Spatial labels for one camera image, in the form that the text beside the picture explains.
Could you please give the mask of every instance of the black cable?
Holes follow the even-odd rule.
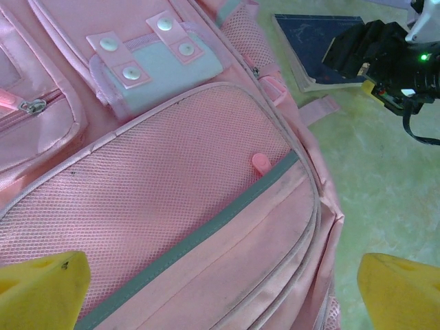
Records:
[[[410,128],[410,119],[412,114],[413,114],[413,102],[412,101],[405,102],[404,119],[403,119],[405,132],[407,132],[410,136],[412,136],[421,143],[429,144],[433,146],[440,146],[439,139],[434,139],[433,137],[421,137],[414,135],[413,131],[411,131]]]

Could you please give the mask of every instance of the snap button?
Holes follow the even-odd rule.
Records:
[[[179,53],[184,56],[191,56],[194,54],[194,46],[190,43],[182,43],[179,46]]]
[[[102,38],[99,41],[100,46],[108,52],[114,52],[118,48],[118,42],[112,38]]]
[[[157,27],[161,29],[162,31],[169,31],[173,27],[173,21],[170,19],[164,17],[157,21]]]
[[[122,75],[129,80],[137,80],[141,76],[141,72],[137,67],[126,67],[122,70]]]
[[[261,175],[268,174],[272,169],[269,158],[262,153],[256,153],[252,156],[252,165]]]

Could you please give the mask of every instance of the green floor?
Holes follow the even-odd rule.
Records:
[[[336,260],[336,291],[344,330],[372,329],[356,274],[366,252],[440,266],[440,147],[424,146],[402,120],[359,89],[300,93],[271,22],[273,13],[356,15],[404,23],[406,13],[363,0],[260,0],[259,23],[299,106],[331,94],[342,110],[311,130],[335,179],[346,222]],[[414,117],[415,133],[440,138],[440,104]]]

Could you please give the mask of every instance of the gray reflective strip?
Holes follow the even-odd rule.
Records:
[[[225,20],[234,11],[235,8],[241,3],[241,0],[227,0],[222,8],[217,12],[215,19],[215,25],[219,28],[225,23]]]
[[[224,225],[236,217],[242,209],[251,204],[259,195],[264,193],[272,184],[280,179],[289,168],[298,161],[298,156],[291,151],[283,160],[264,177],[259,179],[240,197],[235,199],[227,208],[221,211],[217,216],[187,236],[180,243],[163,254],[156,261],[140,272],[125,284],[124,287],[115,292],[102,304],[97,306],[91,313],[80,320],[75,330],[93,329],[105,320],[111,313],[121,307],[128,299],[137,294],[143,287],[158,277],[163,271],[169,268],[181,257],[205,241],[211,235],[215,234]]]

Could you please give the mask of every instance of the dark blue book cover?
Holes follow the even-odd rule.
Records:
[[[344,79],[322,64],[332,40],[351,26],[363,23],[354,16],[312,16],[275,14],[275,19],[295,51],[307,75],[317,84],[362,83],[364,77]]]

